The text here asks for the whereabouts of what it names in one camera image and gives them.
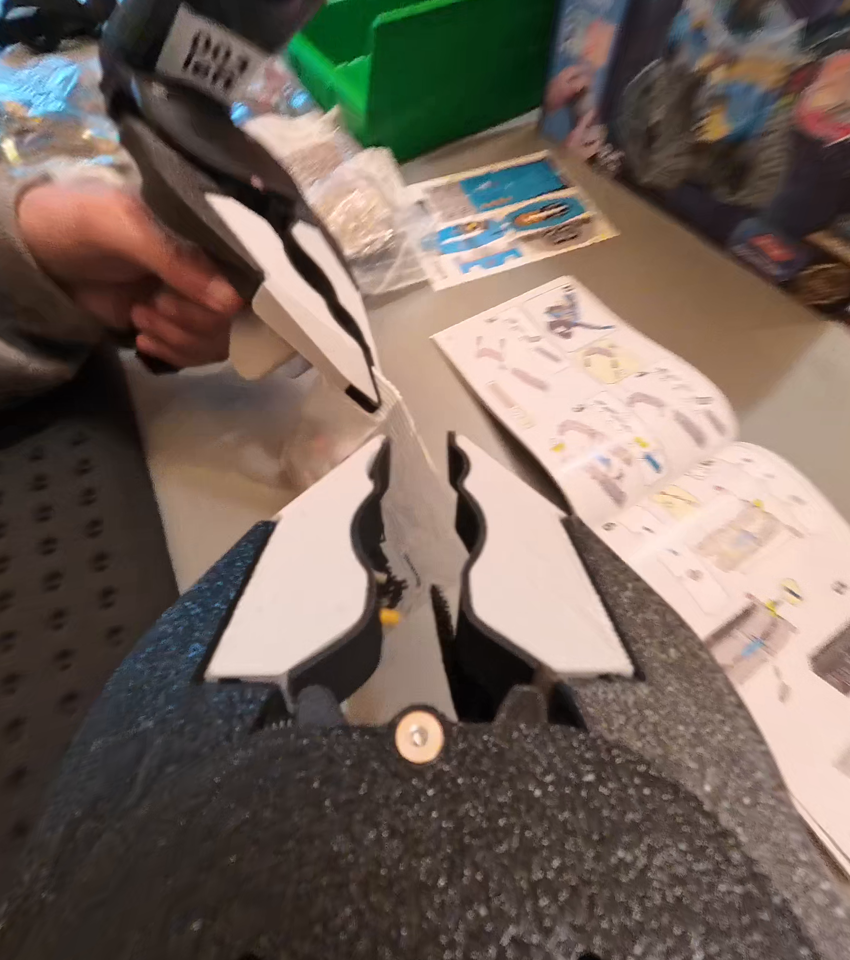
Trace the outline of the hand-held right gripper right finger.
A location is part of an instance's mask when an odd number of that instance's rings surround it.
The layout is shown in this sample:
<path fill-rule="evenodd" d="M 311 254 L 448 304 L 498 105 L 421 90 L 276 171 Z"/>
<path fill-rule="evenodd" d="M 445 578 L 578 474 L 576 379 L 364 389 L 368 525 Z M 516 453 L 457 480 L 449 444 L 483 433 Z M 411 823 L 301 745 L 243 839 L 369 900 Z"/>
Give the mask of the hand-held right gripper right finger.
<path fill-rule="evenodd" d="M 574 518 L 462 434 L 447 437 L 467 558 L 455 660 L 492 702 L 536 678 L 635 678 L 635 663 L 572 538 Z"/>

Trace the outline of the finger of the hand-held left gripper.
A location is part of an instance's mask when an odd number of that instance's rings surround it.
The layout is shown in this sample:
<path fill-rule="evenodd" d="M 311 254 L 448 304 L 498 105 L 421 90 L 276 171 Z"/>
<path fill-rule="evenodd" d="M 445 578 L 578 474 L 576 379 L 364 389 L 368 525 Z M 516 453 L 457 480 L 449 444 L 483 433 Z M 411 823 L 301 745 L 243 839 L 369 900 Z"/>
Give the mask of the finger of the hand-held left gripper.
<path fill-rule="evenodd" d="M 312 223 L 295 223 L 291 234 L 332 283 L 338 301 L 359 328 L 361 342 L 368 347 L 369 365 L 377 368 L 379 356 L 364 301 L 334 242 L 329 240 L 322 228 Z"/>
<path fill-rule="evenodd" d="M 294 224 L 277 229 L 238 199 L 207 193 L 205 200 L 262 270 L 251 311 L 272 337 L 319 369 L 336 387 L 370 412 L 382 398 L 375 367 L 359 328 L 340 304 L 332 283 L 298 245 Z"/>

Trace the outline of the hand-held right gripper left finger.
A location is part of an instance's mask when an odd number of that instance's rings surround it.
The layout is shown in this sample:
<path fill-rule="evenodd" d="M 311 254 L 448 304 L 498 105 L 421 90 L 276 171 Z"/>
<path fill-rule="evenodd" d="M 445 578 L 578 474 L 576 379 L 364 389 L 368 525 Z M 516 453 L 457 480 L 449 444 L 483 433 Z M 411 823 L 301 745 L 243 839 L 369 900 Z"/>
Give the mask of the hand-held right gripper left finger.
<path fill-rule="evenodd" d="M 367 441 L 279 512 L 223 620 L 203 680 L 278 690 L 292 710 L 310 688 L 342 704 L 383 651 L 376 561 L 390 441 Z"/>

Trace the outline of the large bubble wrap packet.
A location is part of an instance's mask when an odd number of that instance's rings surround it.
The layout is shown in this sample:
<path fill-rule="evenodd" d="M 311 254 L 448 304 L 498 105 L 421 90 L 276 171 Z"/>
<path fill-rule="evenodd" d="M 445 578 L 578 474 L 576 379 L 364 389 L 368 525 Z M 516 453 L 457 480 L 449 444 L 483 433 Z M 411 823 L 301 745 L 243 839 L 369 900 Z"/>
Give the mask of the large bubble wrap packet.
<path fill-rule="evenodd" d="M 361 294 L 381 297 L 426 281 L 417 215 L 390 150 L 326 142 L 305 150 L 293 174 Z"/>

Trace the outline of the small clear parts bag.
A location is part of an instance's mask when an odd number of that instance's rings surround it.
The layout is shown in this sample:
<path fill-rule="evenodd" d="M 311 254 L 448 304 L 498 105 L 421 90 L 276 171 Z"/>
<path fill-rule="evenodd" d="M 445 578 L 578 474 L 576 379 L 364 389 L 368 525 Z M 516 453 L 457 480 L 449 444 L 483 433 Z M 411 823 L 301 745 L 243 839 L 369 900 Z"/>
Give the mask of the small clear parts bag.
<path fill-rule="evenodd" d="M 410 631 L 414 618 L 431 617 L 434 597 L 449 606 L 463 564 L 452 492 L 392 384 L 380 377 L 383 404 L 369 414 L 312 371 L 292 378 L 281 370 L 255 382 L 221 372 L 211 381 L 215 390 L 191 416 L 202 493 L 190 518 L 208 559 L 211 546 L 220 556 L 256 524 L 275 521 L 365 443 L 383 437 L 390 474 L 376 581 L 384 629 Z"/>

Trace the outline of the white instruction booklet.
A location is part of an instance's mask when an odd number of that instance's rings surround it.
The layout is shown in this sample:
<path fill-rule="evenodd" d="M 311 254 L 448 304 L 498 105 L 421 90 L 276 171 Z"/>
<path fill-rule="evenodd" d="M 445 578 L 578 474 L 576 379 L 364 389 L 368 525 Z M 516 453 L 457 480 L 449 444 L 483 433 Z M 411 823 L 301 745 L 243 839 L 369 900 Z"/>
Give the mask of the white instruction booklet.
<path fill-rule="evenodd" d="M 742 696 L 850 878 L 850 526 L 738 441 L 698 369 L 563 277 L 432 336 L 572 508 Z"/>

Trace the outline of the grey desk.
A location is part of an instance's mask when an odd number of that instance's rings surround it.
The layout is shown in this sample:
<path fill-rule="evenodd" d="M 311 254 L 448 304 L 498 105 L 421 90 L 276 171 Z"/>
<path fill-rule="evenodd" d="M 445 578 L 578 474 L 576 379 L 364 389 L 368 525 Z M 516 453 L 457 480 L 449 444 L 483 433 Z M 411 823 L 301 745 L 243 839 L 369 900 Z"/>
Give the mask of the grey desk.
<path fill-rule="evenodd" d="M 720 446 L 739 439 L 749 468 L 766 463 L 742 492 L 774 494 L 783 503 L 791 481 L 805 478 L 815 502 L 795 516 L 803 539 L 781 534 L 741 566 L 715 570 L 729 589 L 711 613 L 656 561 L 659 579 L 675 588 L 706 634 L 741 609 L 774 598 L 785 580 L 803 602 L 782 613 L 797 632 L 778 665 L 754 676 L 747 691 L 772 705 L 777 759 L 793 786 L 827 813 L 820 836 L 828 851 L 850 853 L 850 779 L 834 767 L 850 747 L 850 328 L 821 318 L 772 290 L 700 241 L 676 221 L 580 164 L 562 167 L 583 185 L 620 231 L 617 238 L 442 291 L 422 282 L 367 302 L 383 371 L 407 404 L 434 467 L 446 473 L 445 437 L 456 429 L 562 504 L 551 476 L 460 380 L 434 335 L 562 277 L 587 291 L 586 314 L 599 306 L 666 352 L 698 370 L 726 398 L 733 415 Z"/>

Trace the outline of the person's left hand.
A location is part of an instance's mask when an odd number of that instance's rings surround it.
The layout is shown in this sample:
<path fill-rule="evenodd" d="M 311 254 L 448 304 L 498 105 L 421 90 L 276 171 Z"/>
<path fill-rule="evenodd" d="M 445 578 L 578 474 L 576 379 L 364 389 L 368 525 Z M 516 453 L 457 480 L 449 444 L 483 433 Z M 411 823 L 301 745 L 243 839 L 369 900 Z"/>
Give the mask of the person's left hand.
<path fill-rule="evenodd" d="M 144 358 L 177 370 L 228 359 L 245 300 L 140 198 L 101 181 L 48 181 L 23 191 L 16 217 L 36 264 Z"/>

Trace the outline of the blue sticker sheet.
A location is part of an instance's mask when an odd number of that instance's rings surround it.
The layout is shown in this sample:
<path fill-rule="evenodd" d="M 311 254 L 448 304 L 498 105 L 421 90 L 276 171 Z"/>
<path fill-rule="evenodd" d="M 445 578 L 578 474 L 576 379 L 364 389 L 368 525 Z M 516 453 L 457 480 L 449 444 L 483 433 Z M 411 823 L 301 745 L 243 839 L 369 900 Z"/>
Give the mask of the blue sticker sheet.
<path fill-rule="evenodd" d="M 413 183 L 406 196 L 422 217 L 414 253 L 436 292 L 619 235 L 548 150 Z"/>

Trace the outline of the green plastic bin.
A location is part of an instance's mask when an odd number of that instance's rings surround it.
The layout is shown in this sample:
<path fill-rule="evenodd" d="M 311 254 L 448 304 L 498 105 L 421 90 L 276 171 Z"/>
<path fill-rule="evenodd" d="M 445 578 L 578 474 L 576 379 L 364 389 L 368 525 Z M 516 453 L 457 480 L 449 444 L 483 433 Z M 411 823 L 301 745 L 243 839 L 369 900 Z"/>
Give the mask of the green plastic bin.
<path fill-rule="evenodd" d="M 536 110 L 554 1 L 336 1 L 287 47 L 325 112 L 408 162 Z"/>

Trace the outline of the black perforated chair seat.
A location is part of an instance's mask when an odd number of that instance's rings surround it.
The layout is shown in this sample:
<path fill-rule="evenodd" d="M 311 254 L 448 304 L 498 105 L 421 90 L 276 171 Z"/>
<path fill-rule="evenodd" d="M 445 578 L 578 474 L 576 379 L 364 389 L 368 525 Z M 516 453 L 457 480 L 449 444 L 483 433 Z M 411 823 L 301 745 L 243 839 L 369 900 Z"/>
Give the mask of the black perforated chair seat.
<path fill-rule="evenodd" d="M 119 358 L 0 412 L 0 907 L 71 738 L 177 598 Z"/>

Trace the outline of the dark blue toy box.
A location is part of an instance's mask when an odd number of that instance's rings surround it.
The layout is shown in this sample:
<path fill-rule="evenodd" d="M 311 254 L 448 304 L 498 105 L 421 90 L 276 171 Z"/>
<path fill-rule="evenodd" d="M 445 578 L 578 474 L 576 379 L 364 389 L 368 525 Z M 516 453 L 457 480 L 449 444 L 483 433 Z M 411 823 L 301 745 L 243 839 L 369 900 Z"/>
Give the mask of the dark blue toy box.
<path fill-rule="evenodd" d="M 850 306 L 850 1 L 558 2 L 540 129 L 803 305 Z"/>

